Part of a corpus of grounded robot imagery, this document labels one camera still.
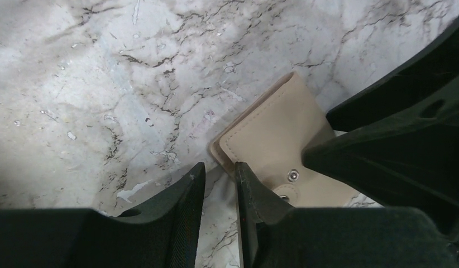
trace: marble floor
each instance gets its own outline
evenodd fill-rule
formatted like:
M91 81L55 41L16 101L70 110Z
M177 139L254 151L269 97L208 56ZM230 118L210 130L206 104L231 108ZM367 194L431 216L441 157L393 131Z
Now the marble floor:
M196 267L239 267L234 185L208 142L292 70L330 109L458 14L459 0L0 0L0 208L115 216L203 161Z

